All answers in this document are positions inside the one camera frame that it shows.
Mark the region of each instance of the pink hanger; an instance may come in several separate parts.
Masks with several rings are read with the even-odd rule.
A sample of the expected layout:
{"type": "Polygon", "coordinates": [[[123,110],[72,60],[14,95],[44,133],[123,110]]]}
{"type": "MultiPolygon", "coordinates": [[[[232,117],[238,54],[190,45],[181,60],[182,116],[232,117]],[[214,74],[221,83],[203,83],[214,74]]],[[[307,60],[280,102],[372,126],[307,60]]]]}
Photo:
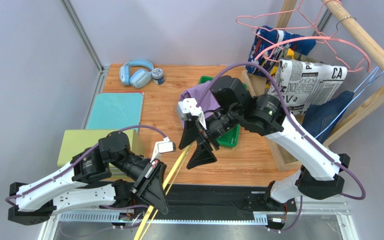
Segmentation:
{"type": "Polygon", "coordinates": [[[303,3],[304,0],[301,0],[300,3],[298,4],[298,7],[293,9],[293,10],[289,10],[289,11],[281,11],[281,12],[273,12],[273,13],[268,13],[268,14],[262,14],[262,15],[258,15],[258,16],[250,16],[250,15],[243,15],[243,16],[238,16],[236,18],[236,23],[240,24],[240,25],[244,25],[244,26],[247,26],[249,28],[251,28],[251,32],[258,36],[259,38],[267,41],[268,43],[271,43],[272,46],[269,46],[267,48],[265,48],[263,51],[261,51],[255,58],[254,60],[257,61],[261,56],[263,56],[263,58],[266,60],[266,61],[271,61],[271,62],[279,62],[278,60],[274,60],[274,59],[270,59],[270,57],[274,54],[274,51],[272,51],[270,53],[269,56],[267,56],[266,52],[267,51],[270,51],[274,48],[279,48],[281,50],[283,50],[283,48],[281,47],[282,45],[284,44],[288,44],[288,43],[293,43],[293,42],[297,42],[297,41],[300,41],[300,40],[322,40],[322,41],[316,41],[317,43],[319,44],[327,44],[328,47],[333,51],[333,53],[335,54],[335,59],[341,61],[348,69],[348,71],[350,73],[354,73],[354,72],[359,72],[361,70],[364,69],[364,67],[360,67],[360,65],[364,62],[364,60],[366,60],[366,62],[368,63],[367,65],[367,71],[370,72],[370,69],[371,69],[371,60],[368,56],[367,53],[365,53],[360,47],[356,46],[355,44],[349,42],[349,41],[346,41],[346,40],[343,40],[343,39],[339,39],[339,38],[334,38],[334,35],[338,32],[338,29],[336,32],[334,32],[331,36],[327,36],[325,33],[319,31],[318,27],[317,27],[317,22],[319,20],[319,17],[321,15],[321,12],[325,6],[325,4],[331,2],[331,1],[336,1],[340,4],[342,4],[339,0],[328,0],[326,2],[324,2],[319,10],[319,13],[318,15],[316,16],[316,20],[314,22],[312,22],[311,20],[309,20],[302,12],[301,12],[301,7],[302,7],[302,3],[303,3]],[[262,26],[251,26],[251,25],[248,25],[248,24],[245,24],[243,22],[239,22],[238,19],[240,18],[252,18],[252,19],[258,19],[260,17],[266,17],[266,16],[272,16],[272,15],[279,15],[279,14],[285,14],[285,13],[293,13],[293,12],[299,12],[301,16],[303,16],[304,19],[306,19],[306,21],[308,21],[310,23],[310,26],[301,26],[301,27],[279,27],[279,28],[273,28],[273,29],[267,29],[265,27],[262,27],[262,26]],[[285,41],[282,41],[282,42],[278,42],[278,43],[274,43],[274,42],[271,42],[269,40],[267,40],[266,38],[258,35],[258,30],[259,29],[264,29],[268,32],[271,32],[271,31],[276,31],[276,30],[293,30],[293,29],[309,29],[309,28],[313,28],[315,30],[315,32],[318,34],[318,36],[304,36],[304,37],[298,37],[298,38],[293,38],[293,39],[289,39],[289,40],[285,40],[285,41]],[[338,57],[337,55],[337,52],[334,50],[334,48],[328,43],[328,41],[335,41],[335,42],[340,42],[340,43],[343,43],[343,44],[346,44],[346,45],[349,45],[353,48],[355,48],[356,50],[358,50],[359,52],[362,53],[363,55],[363,58],[362,60],[357,64],[357,66],[354,68],[354,70],[351,69],[351,67],[341,58],[338,57]]]}

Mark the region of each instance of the blue hanger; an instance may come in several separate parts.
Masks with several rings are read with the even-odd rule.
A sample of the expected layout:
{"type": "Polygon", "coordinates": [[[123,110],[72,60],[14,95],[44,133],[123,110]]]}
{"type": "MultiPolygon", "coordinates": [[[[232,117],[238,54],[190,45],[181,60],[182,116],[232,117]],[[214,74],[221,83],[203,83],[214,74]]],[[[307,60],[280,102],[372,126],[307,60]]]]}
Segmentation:
{"type": "Polygon", "coordinates": [[[377,75],[376,77],[375,74],[377,73],[377,71],[379,70],[379,66],[375,67],[374,70],[372,70],[372,72],[359,84],[359,86],[357,86],[357,88],[353,91],[353,93],[356,93],[356,91],[362,86],[362,84],[364,84],[367,79],[369,78],[368,80],[368,83],[367,85],[362,89],[362,91],[360,91],[344,108],[343,110],[341,110],[341,112],[337,115],[337,117],[334,118],[334,120],[332,120],[332,122],[323,130],[321,131],[316,137],[315,139],[318,139],[318,137],[323,134],[327,129],[330,128],[331,125],[333,125],[337,119],[339,119],[339,117],[346,111],[346,109],[348,109],[348,107],[355,101],[355,99],[357,99],[375,80],[377,80],[380,76],[382,76],[384,74],[384,70],[381,71],[381,73],[379,75],[377,75]]]}

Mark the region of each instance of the black bracket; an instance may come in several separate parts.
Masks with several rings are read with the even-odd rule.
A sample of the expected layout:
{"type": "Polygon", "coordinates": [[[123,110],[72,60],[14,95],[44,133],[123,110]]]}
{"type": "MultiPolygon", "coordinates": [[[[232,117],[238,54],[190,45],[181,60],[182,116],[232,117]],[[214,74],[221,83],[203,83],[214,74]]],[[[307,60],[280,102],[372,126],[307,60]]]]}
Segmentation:
{"type": "Polygon", "coordinates": [[[323,200],[341,194],[345,180],[339,175],[335,175],[331,181],[316,180],[304,166],[301,166],[301,174],[295,185],[303,195],[323,200]]]}
{"type": "MultiPolygon", "coordinates": [[[[26,185],[26,183],[14,182],[10,184],[9,195],[14,196],[19,191],[19,187],[23,185],[26,185]]],[[[53,206],[53,200],[48,201],[35,211],[19,211],[18,206],[12,206],[8,209],[7,219],[26,226],[36,225],[49,220],[54,210],[56,210],[56,207],[53,206]]]]}
{"type": "MultiPolygon", "coordinates": [[[[264,193],[249,193],[246,195],[245,201],[246,209],[250,212],[285,212],[284,204],[278,204],[275,208],[273,204],[268,206],[264,193]]],[[[285,204],[288,212],[297,211],[296,200],[294,198],[291,198],[285,204]]]]}

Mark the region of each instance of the small container lid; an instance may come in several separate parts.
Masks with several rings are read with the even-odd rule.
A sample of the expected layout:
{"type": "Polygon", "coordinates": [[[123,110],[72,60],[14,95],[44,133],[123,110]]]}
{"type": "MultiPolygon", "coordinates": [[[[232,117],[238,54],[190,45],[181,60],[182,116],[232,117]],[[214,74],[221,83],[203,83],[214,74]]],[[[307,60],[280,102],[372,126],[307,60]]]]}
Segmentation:
{"type": "Polygon", "coordinates": [[[164,76],[163,70],[161,68],[154,68],[150,73],[154,79],[160,79],[164,76]]]}

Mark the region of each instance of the glass surface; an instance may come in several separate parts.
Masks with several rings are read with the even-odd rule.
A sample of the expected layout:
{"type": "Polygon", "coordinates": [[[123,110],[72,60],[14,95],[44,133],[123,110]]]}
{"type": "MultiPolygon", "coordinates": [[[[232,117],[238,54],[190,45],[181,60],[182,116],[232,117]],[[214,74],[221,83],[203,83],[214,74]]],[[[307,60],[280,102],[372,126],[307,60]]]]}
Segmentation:
{"type": "MultiPolygon", "coordinates": [[[[295,220],[288,215],[289,226],[295,220]]],[[[111,227],[104,222],[62,222],[58,223],[54,240],[70,240],[67,235],[86,235],[111,227]]],[[[133,240],[136,229],[109,229],[82,240],[133,240]]],[[[297,225],[288,232],[276,234],[268,232],[265,226],[255,225],[209,225],[209,224],[171,224],[153,223],[143,240],[342,240],[336,215],[302,215],[297,225]]]]}

